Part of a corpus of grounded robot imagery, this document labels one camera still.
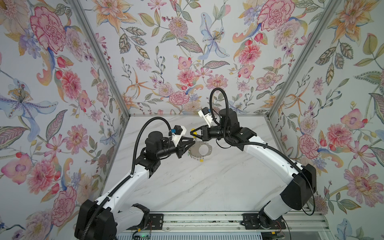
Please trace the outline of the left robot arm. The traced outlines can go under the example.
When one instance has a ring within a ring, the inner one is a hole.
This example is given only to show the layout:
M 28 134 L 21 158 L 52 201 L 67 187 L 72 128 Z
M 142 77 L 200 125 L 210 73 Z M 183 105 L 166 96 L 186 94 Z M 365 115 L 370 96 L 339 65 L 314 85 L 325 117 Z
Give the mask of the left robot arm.
M 136 233 L 150 224 L 150 209 L 134 203 L 132 193 L 145 183 L 159 168 L 161 161 L 175 154 L 181 158 L 195 144 L 185 136 L 183 126 L 175 126 L 168 137 L 159 131 L 151 132 L 145 148 L 133 161 L 135 169 L 118 184 L 95 201 L 87 200 L 80 208 L 75 237 L 79 240 L 113 240 L 129 229 Z

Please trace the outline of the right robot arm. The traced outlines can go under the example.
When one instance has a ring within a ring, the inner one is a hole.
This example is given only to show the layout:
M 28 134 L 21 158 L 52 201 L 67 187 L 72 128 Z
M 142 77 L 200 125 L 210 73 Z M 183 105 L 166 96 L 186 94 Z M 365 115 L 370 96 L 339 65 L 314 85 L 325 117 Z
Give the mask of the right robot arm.
M 191 131 L 191 135 L 204 141 L 223 139 L 230 146 L 255 157 L 271 169 L 285 184 L 286 188 L 264 205 L 257 215 L 259 225 L 268 228 L 273 222 L 291 210 L 300 211 L 314 196 L 316 191 L 316 170 L 307 164 L 301 165 L 285 154 L 268 145 L 253 130 L 240 126 L 237 114 L 229 109 L 219 112 L 216 123 L 211 111 L 203 108 L 198 112 L 206 122 L 199 127 L 201 134 Z

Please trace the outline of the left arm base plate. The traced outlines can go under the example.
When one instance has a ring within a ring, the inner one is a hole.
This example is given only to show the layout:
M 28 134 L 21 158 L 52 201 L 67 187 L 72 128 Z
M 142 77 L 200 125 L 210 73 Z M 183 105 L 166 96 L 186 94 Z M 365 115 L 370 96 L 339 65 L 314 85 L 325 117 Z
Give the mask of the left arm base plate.
M 164 223 L 164 214 L 147 214 L 139 224 L 133 225 L 127 230 L 162 230 Z

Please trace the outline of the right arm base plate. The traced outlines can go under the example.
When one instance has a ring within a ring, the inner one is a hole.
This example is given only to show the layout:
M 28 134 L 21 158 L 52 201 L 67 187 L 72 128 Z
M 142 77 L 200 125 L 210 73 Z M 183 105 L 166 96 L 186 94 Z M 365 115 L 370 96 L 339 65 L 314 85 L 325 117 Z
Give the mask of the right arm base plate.
M 246 230 L 285 230 L 287 228 L 283 217 L 280 216 L 276 220 L 271 220 L 268 216 L 259 213 L 242 214 L 243 220 L 240 225 Z

